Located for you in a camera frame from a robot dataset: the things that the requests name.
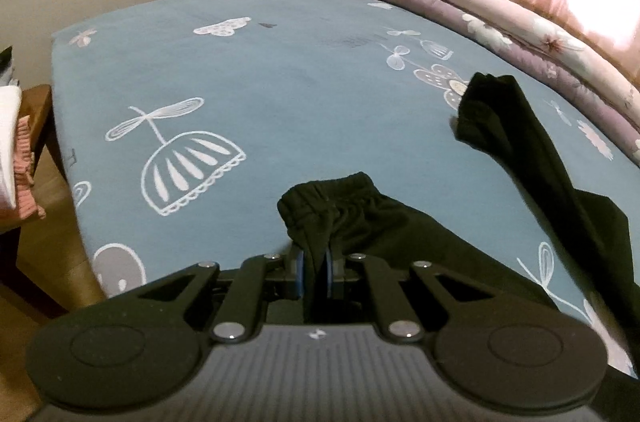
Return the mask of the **black drawstring pants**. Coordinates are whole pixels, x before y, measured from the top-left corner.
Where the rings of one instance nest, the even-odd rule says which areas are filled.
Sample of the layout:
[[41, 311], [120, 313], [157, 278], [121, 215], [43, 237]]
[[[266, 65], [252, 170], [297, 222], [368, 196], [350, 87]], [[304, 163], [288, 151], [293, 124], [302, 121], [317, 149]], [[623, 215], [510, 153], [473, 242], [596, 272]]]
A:
[[326, 297], [337, 263], [361, 252], [428, 260], [593, 328], [636, 322], [639, 176], [573, 131], [556, 150], [550, 105], [537, 83], [442, 66], [297, 98], [278, 209], [307, 293]]

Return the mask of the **white pink folded clothes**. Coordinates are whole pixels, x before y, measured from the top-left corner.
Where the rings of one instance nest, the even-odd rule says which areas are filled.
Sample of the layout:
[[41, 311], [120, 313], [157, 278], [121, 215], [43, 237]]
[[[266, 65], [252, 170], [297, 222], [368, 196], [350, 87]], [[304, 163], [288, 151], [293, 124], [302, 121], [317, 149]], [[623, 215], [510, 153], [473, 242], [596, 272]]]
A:
[[23, 90], [13, 75], [13, 49], [1, 52], [1, 231], [46, 216], [32, 194], [35, 155], [30, 116], [21, 112]]

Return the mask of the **teal patterned bed sheet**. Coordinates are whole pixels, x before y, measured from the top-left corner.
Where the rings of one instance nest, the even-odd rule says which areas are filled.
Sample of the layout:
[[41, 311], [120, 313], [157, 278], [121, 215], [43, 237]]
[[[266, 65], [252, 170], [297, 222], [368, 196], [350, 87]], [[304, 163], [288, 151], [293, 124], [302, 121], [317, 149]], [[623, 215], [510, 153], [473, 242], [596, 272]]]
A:
[[[283, 129], [297, 98], [442, 66], [537, 83], [556, 137], [631, 162], [582, 112], [488, 49], [381, 0], [158, 0], [52, 39], [56, 132], [88, 259], [116, 295], [205, 260], [283, 251]], [[638, 366], [615, 322], [611, 364]]]

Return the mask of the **wooden bedside stand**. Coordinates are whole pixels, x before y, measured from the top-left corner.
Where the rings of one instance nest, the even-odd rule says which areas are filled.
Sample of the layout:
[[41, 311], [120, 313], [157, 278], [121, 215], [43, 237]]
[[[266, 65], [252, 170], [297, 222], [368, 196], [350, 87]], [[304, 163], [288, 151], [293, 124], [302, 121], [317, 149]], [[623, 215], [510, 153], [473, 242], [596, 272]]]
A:
[[34, 196], [46, 216], [1, 234], [1, 298], [43, 322], [99, 303], [105, 295], [80, 238], [50, 86], [25, 90], [21, 114], [29, 118], [35, 155]]

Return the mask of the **pink purple folded quilt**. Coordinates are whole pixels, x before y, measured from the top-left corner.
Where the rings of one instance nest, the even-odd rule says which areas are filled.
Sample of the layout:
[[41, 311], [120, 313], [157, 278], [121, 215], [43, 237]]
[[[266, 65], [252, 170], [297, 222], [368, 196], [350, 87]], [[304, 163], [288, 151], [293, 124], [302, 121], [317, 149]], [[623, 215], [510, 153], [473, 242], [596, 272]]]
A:
[[562, 27], [510, 0], [381, 1], [465, 36], [550, 86], [639, 160], [638, 89]]

